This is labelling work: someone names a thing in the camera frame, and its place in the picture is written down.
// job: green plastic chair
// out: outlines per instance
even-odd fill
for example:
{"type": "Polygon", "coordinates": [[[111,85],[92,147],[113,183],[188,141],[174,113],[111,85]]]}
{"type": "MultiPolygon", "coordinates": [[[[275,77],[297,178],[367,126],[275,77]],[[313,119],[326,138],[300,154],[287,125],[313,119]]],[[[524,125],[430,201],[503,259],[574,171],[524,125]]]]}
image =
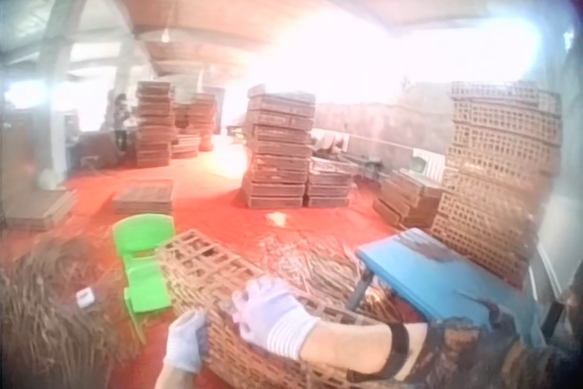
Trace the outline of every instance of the green plastic chair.
{"type": "Polygon", "coordinates": [[[124,263],[128,287],[124,301],[139,340],[146,342],[138,324],[137,313],[167,309],[170,298],[154,251],[174,236],[174,220],[165,214],[139,214],[120,220],[113,226],[113,240],[124,263]]]}

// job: white glove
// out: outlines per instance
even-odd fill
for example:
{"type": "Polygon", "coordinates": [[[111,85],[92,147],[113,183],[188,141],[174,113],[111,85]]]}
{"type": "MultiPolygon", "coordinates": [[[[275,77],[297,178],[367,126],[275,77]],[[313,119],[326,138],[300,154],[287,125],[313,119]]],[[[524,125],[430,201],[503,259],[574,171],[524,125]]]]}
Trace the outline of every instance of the white glove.
{"type": "Polygon", "coordinates": [[[204,310],[182,314],[169,327],[164,363],[196,374],[209,354],[208,330],[204,310]]]}
{"type": "Polygon", "coordinates": [[[243,340],[293,360],[320,320],[305,311],[282,280],[268,276],[250,281],[232,300],[237,309],[233,321],[243,340]]]}

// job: ceiling light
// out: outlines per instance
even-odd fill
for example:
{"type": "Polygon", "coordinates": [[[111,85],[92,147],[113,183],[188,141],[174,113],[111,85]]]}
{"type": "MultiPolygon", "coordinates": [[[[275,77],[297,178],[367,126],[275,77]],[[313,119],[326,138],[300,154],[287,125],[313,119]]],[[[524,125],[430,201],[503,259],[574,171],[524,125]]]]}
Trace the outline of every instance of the ceiling light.
{"type": "Polygon", "coordinates": [[[170,34],[168,32],[168,28],[164,28],[164,32],[162,32],[162,38],[160,39],[162,43],[168,43],[170,41],[170,34]]]}

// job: stool leg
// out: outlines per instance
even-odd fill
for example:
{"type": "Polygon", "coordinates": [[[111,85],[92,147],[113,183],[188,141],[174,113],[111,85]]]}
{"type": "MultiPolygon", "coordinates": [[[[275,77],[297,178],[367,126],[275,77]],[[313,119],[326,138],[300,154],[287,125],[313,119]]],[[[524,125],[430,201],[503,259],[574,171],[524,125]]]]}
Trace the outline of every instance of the stool leg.
{"type": "Polygon", "coordinates": [[[358,308],[361,301],[363,300],[364,294],[366,293],[366,289],[368,289],[368,286],[370,286],[371,282],[373,282],[373,278],[374,272],[366,268],[363,272],[363,276],[358,281],[358,284],[356,284],[353,294],[350,296],[348,302],[346,303],[346,310],[353,312],[358,308]]]}

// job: forearm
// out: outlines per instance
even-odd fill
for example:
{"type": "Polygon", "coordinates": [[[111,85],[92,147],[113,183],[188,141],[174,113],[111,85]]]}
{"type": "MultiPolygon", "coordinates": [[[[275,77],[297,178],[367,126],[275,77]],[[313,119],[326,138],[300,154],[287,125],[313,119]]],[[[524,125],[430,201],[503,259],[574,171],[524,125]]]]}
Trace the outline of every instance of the forearm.
{"type": "MultiPolygon", "coordinates": [[[[395,379],[403,380],[413,369],[427,333],[427,324],[407,324],[409,356],[395,379]]],[[[387,325],[353,326],[319,322],[306,338],[300,357],[350,369],[360,374],[381,371],[392,349],[392,333],[387,325]]]]}
{"type": "Polygon", "coordinates": [[[164,364],[155,389],[192,389],[194,374],[164,364]]]}

